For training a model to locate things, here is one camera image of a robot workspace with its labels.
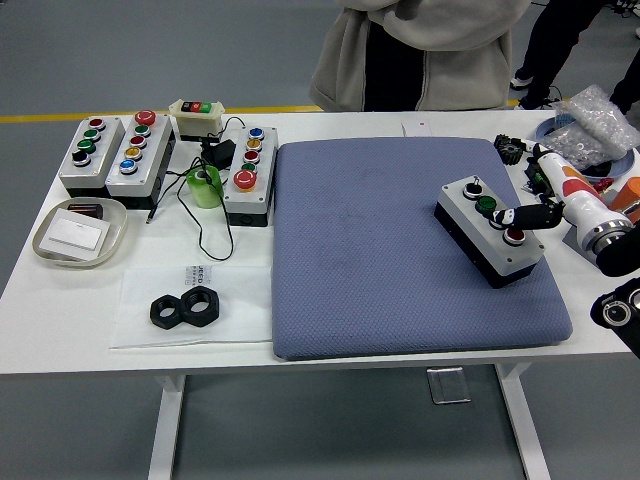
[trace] sneaker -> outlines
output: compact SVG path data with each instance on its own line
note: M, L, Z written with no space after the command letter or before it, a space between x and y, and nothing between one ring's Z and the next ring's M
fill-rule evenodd
M558 98L543 98L542 100L532 100L527 95L522 97L514 110L551 110L553 103L560 101Z
M511 79L509 86L511 87L512 90L524 90L529 86L532 80L533 80L533 76L525 78L522 73L522 69L519 68L518 70L516 70L516 74Z

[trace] black camera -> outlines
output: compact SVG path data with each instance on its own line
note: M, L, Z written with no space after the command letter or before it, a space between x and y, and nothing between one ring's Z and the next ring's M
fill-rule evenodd
M609 328L640 358L640 278L632 278L591 307L591 318Z

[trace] small box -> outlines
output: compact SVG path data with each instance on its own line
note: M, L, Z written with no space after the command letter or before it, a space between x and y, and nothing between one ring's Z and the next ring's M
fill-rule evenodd
M180 99L169 105L169 113L176 119L180 140L202 142L208 138L220 141L224 113L220 102L185 102Z

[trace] gray floor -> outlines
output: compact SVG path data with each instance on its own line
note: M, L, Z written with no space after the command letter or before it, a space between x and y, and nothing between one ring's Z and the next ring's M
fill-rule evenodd
M166 109L177 98L308 105L338 10L331 0L10 0L0 118ZM540 10L514 29L514 67ZM603 11L556 80L563 96L592 83L610 92L640 47L637 27ZM0 289L76 126L0 123ZM431 404L422 369L193 378L176 477L523 478L491 368L468 372L474 401L452 407ZM552 478L637 477L640 361L536 364L523 384ZM1 381L0 478L146 477L159 392L149 378Z

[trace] blue cushion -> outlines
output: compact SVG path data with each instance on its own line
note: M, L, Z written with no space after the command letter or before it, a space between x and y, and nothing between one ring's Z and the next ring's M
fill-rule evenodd
M277 157L273 345L284 359L510 348L567 339L543 258L493 289L434 218L478 175L519 205L493 145L467 138L290 143Z

